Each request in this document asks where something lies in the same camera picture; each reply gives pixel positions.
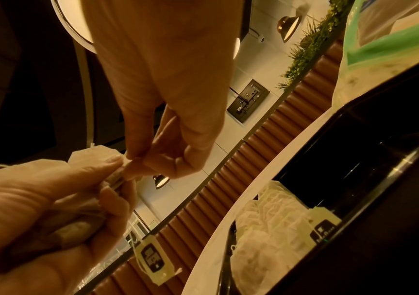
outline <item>tea bag tag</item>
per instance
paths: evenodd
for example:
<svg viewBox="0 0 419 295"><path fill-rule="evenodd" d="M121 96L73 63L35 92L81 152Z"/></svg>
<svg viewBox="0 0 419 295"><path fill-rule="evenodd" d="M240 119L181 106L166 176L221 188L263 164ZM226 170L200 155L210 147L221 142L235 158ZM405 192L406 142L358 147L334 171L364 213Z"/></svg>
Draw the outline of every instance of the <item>tea bag tag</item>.
<svg viewBox="0 0 419 295"><path fill-rule="evenodd" d="M300 238L313 249L336 230L342 220L324 207L314 207L300 221L297 231Z"/></svg>
<svg viewBox="0 0 419 295"><path fill-rule="evenodd" d="M153 235L148 235L138 246L133 246L133 252L140 269L158 286L182 271L181 268L175 271L174 265Z"/></svg>

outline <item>fingernail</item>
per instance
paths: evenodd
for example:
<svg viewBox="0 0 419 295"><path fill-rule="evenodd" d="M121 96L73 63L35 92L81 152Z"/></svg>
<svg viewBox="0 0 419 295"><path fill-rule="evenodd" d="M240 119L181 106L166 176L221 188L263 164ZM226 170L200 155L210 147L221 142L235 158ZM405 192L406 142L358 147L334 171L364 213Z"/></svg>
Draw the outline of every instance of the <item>fingernail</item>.
<svg viewBox="0 0 419 295"><path fill-rule="evenodd" d="M106 160L106 163L115 163L123 159L123 155L115 155Z"/></svg>

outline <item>tiled wall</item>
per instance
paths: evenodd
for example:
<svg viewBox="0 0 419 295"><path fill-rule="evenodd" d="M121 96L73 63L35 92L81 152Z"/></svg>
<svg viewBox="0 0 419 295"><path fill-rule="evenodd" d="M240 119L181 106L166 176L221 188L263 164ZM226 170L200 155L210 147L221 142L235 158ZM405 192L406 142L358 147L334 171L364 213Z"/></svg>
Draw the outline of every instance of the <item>tiled wall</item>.
<svg viewBox="0 0 419 295"><path fill-rule="evenodd" d="M276 31L277 22L284 16L295 16L297 8L306 15L291 39L284 44ZM278 89L277 85L285 81L281 75L292 62L289 57L291 46L304 36L303 31L306 31L308 23L318 23L328 9L328 0L253 0L250 26L264 35L265 41L259 43L252 35L245 37L235 58L231 86L241 92L251 79L254 79L271 93L243 124L226 113L222 132L202 171L171 180L160 190L154 188L154 182L150 177L145 177L138 184L138 193L157 219L163 220L177 208L279 99L283 91ZM235 98L235 94L228 91L227 106Z"/></svg>

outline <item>white table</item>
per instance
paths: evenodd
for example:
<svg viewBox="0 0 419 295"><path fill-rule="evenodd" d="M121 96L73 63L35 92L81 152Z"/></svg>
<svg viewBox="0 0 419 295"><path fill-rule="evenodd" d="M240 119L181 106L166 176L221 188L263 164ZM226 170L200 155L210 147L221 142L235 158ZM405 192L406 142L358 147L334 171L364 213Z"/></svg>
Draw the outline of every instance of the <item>white table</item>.
<svg viewBox="0 0 419 295"><path fill-rule="evenodd" d="M219 275L222 267L224 249L227 242L227 234L236 213L243 206L252 200L259 190L290 161L290 159L301 149L305 143L323 126L332 116L331 109L311 123L300 133L271 163L253 180L239 199L235 202L229 212L222 219L219 226L204 247L198 261L186 282L182 295L216 295L218 289Z"/></svg>

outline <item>green plant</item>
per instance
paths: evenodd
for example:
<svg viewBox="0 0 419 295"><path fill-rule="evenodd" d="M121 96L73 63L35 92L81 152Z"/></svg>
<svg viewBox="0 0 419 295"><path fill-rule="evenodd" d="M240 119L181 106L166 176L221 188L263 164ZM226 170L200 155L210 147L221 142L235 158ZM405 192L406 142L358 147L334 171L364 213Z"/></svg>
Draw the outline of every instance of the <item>green plant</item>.
<svg viewBox="0 0 419 295"><path fill-rule="evenodd" d="M348 8L354 0L329 0L330 8L324 19L316 24L308 24L305 37L292 47L290 57L293 62L290 68L282 75L287 79L286 83L279 83L280 89L286 89L292 81L300 75L309 62L316 57L321 45L330 37L331 32L341 20L348 15Z"/></svg>

